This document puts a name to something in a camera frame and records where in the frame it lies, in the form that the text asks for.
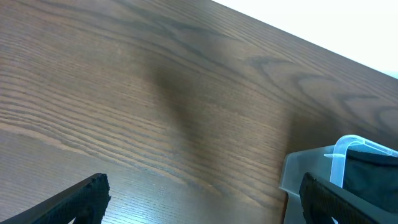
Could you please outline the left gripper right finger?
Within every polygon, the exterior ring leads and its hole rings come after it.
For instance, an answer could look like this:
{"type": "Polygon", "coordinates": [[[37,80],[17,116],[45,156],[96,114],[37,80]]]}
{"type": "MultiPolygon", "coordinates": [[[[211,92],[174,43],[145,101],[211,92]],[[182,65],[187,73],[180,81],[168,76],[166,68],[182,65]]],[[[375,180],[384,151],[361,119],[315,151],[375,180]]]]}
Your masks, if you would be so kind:
{"type": "Polygon", "coordinates": [[[303,216],[307,223],[397,223],[387,212],[331,182],[307,172],[300,184],[303,216]]]}

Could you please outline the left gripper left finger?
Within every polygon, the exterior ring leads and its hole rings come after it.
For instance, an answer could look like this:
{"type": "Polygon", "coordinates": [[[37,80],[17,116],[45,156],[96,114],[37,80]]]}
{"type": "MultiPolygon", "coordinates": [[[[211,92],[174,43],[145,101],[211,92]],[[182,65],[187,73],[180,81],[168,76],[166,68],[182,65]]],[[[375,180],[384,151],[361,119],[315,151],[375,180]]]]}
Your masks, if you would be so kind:
{"type": "Polygon", "coordinates": [[[111,199],[106,174],[97,173],[2,224],[101,223],[111,199]]]}

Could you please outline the black garment with band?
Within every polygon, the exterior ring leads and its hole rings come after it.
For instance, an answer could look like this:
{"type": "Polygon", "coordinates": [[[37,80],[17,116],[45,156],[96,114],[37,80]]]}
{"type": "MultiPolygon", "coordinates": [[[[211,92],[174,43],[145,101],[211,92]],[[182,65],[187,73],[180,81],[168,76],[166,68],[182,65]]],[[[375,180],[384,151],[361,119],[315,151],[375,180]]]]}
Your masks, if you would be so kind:
{"type": "Polygon", "coordinates": [[[397,158],[348,151],[343,188],[383,210],[397,213],[397,158]]]}

